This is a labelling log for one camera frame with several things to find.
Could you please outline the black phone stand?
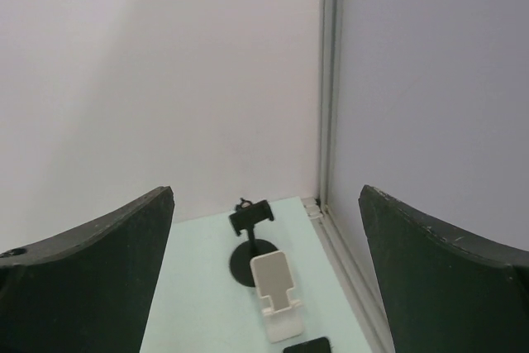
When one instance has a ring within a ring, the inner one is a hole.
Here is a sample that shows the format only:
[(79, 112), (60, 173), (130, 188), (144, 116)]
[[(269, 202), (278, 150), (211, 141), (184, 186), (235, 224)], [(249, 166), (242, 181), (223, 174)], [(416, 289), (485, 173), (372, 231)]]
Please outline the black phone stand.
[(332, 353), (331, 343), (325, 336), (285, 347), (283, 353)]

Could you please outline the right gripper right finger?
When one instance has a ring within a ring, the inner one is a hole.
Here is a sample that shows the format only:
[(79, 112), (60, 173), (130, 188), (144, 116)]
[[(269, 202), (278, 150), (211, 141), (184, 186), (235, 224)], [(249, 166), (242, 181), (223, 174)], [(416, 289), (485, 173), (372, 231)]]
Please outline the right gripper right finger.
[(366, 185), (359, 198), (397, 352), (526, 352), (528, 253)]

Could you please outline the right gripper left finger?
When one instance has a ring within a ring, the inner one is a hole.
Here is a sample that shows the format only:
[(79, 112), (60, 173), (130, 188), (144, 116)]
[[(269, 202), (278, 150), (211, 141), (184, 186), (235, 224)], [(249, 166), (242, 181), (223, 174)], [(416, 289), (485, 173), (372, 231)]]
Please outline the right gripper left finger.
[(174, 213), (158, 187), (1, 254), (3, 352), (138, 352)]

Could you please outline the white phone stand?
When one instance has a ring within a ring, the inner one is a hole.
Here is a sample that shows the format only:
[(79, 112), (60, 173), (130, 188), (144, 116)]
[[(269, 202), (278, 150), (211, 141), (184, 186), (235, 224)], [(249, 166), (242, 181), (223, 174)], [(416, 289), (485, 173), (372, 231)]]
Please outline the white phone stand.
[(296, 284), (286, 254), (276, 250), (256, 256), (250, 261), (250, 270), (269, 342), (274, 344), (303, 334), (305, 327), (298, 310), (303, 304), (290, 296)]

